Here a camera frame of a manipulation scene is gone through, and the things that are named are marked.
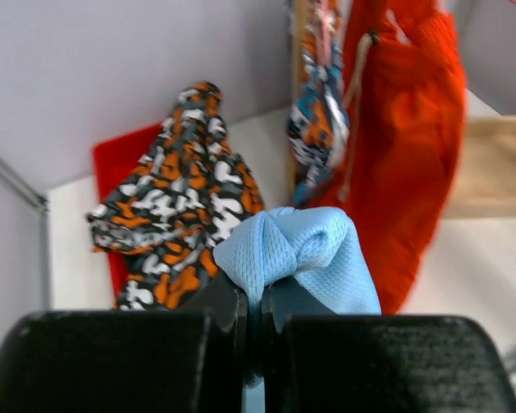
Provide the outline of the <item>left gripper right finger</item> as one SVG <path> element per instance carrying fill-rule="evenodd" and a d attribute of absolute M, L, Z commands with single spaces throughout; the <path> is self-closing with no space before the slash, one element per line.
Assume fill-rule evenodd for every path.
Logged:
<path fill-rule="evenodd" d="M 493 342 L 466 317 L 338 316 L 284 279 L 261 325 L 269 412 L 516 412 Z"/>

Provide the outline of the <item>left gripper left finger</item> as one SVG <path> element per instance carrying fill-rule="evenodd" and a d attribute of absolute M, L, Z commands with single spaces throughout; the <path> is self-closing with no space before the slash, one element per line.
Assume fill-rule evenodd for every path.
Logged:
<path fill-rule="evenodd" d="M 46 311 L 0 347 L 0 412 L 239 412 L 246 294 L 220 274 L 174 311 Z"/>

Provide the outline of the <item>light blue shorts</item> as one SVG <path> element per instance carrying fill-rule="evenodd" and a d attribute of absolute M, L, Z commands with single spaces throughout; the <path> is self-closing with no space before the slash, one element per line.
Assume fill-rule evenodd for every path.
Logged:
<path fill-rule="evenodd" d="M 379 316 L 377 288 L 358 231 L 336 207 L 281 207 L 241 222 L 213 251 L 249 302 L 246 410 L 266 411 L 261 362 L 261 300 L 267 287 L 294 280 L 336 316 Z"/>

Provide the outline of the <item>camouflage orange grey shorts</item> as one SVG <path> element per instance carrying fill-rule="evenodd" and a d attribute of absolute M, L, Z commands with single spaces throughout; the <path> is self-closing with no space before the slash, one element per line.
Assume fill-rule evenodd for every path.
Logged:
<path fill-rule="evenodd" d="M 182 90 L 130 175 L 87 213 L 96 250 L 127 258 L 114 309 L 174 310 L 219 272 L 214 248 L 264 208 L 243 157 L 227 139 L 220 89 Z"/>

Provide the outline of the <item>blue orange patterned shorts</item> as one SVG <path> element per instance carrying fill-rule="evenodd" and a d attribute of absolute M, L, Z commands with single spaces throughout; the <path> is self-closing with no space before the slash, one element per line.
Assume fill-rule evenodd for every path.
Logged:
<path fill-rule="evenodd" d="M 319 188 L 330 180 L 345 157 L 349 119 L 343 107 L 343 59 L 337 41 L 341 14 L 336 4 L 336 31 L 332 36 L 331 63 L 318 64 L 314 11 L 307 3 L 307 16 L 300 41 L 304 75 L 287 121 L 287 138 L 303 178 L 292 194 L 292 203 L 304 207 Z"/>

